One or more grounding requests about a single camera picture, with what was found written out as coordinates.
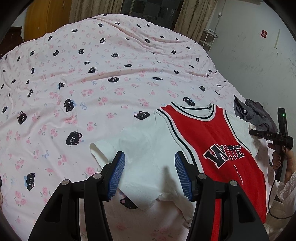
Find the person's left hand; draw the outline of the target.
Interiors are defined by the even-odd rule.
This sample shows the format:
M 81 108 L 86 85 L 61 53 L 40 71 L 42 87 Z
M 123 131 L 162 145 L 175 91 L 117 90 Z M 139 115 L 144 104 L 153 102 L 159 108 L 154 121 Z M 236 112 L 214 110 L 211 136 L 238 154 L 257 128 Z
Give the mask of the person's left hand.
M 3 204 L 3 195 L 2 195 L 2 192 L 0 191 L 0 207 L 2 206 Z

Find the person's right hand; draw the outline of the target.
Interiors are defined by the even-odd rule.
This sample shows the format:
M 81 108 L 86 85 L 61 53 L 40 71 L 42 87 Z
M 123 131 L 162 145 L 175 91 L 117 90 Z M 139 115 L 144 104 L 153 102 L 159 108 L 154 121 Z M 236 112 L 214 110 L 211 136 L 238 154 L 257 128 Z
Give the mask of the person's right hand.
M 268 147 L 274 150 L 273 169 L 274 171 L 277 171 L 282 166 L 283 161 L 281 160 L 280 154 L 276 152 L 276 145 L 269 143 Z M 292 174 L 295 172 L 296 164 L 295 164 L 295 155 L 292 150 L 285 149 L 285 147 L 283 147 L 283 152 L 285 153 L 285 159 L 287 160 L 287 169 L 286 169 L 285 181 L 284 181 L 284 184 L 286 184 L 290 180 Z

